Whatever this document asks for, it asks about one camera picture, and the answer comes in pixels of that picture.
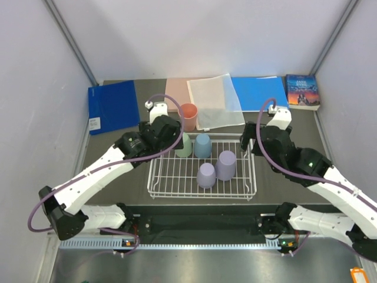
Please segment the pink cup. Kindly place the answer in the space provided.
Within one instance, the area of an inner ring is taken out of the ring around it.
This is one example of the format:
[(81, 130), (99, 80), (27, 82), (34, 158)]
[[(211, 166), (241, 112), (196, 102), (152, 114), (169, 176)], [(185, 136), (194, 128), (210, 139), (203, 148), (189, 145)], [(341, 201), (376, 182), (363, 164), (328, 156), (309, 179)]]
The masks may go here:
[(196, 128), (198, 109), (192, 103), (181, 105), (184, 118), (184, 131), (190, 132)]

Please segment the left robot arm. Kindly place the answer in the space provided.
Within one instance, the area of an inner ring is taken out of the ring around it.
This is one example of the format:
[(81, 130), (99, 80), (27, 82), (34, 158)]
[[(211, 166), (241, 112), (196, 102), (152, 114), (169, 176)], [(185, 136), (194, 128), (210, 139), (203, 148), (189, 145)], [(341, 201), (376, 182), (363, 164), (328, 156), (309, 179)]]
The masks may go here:
[(124, 133), (76, 177), (55, 188), (43, 187), (38, 192), (42, 209), (58, 238), (66, 241), (82, 231), (103, 228), (129, 233), (134, 221), (125, 205), (90, 206), (87, 202), (140, 164), (159, 157), (168, 149), (181, 149), (182, 134), (181, 123), (167, 115), (152, 122), (141, 122), (138, 131)]

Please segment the blue cup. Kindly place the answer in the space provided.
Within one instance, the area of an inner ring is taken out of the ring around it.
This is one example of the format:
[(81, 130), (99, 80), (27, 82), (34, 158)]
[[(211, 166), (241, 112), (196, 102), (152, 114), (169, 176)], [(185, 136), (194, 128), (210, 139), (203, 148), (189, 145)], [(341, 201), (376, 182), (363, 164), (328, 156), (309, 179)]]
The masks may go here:
[(208, 134), (197, 135), (194, 141), (194, 155), (199, 159), (206, 159), (211, 156), (212, 145)]

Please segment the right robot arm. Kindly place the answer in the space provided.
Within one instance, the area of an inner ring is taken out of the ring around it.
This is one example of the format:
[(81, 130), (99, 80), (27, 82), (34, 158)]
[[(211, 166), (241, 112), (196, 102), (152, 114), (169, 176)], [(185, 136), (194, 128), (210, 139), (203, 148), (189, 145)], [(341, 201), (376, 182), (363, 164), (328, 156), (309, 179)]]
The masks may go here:
[(280, 233), (291, 230), (319, 233), (376, 261), (376, 203), (349, 183), (335, 165), (315, 149), (296, 147), (292, 128), (246, 123), (241, 150), (254, 140), (253, 154), (263, 156), (272, 170), (327, 199), (343, 214), (322, 213), (285, 202), (275, 211), (274, 225)]

